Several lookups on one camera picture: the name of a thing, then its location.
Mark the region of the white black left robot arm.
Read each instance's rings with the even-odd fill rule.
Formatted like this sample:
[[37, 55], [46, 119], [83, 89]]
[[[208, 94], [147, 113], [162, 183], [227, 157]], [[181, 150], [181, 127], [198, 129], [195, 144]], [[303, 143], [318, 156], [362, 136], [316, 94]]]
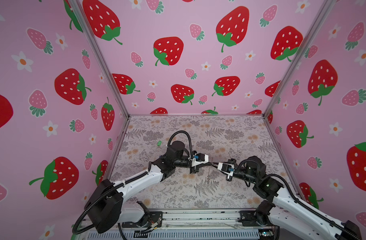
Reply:
[[196, 174], [202, 167], [216, 167], [206, 154], [193, 150], [188, 132], [177, 131], [169, 138], [166, 153], [148, 163], [140, 173], [117, 182], [103, 180], [84, 206], [72, 228], [79, 235], [92, 228], [104, 233], [120, 221], [123, 204], [138, 192], [158, 184], [175, 173], [176, 168], [187, 168]]

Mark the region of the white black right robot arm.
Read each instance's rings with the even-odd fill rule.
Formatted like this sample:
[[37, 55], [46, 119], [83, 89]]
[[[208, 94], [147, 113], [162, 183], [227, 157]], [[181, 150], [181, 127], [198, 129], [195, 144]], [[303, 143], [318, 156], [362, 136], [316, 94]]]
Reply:
[[298, 198], [288, 182], [277, 174], [267, 174], [266, 165], [256, 156], [237, 164], [230, 159], [217, 167], [227, 181], [240, 179], [263, 199], [256, 209], [257, 223], [269, 223], [285, 229], [303, 240], [360, 240], [359, 227], [342, 222]]

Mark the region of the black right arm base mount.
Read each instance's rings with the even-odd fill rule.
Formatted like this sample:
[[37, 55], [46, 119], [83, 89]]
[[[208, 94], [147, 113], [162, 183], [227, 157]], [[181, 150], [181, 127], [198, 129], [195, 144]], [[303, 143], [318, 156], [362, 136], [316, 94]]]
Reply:
[[270, 211], [275, 207], [273, 203], [264, 200], [255, 210], [240, 211], [238, 223], [244, 227], [271, 227], [273, 224], [269, 220]]

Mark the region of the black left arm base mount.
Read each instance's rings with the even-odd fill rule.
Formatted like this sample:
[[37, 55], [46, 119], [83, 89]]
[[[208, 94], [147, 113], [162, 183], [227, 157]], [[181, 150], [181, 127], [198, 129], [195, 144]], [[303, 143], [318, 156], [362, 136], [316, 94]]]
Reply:
[[125, 204], [118, 225], [122, 228], [140, 228], [142, 233], [150, 232], [162, 226], [162, 218], [163, 212], [151, 211], [143, 202], [137, 201]]

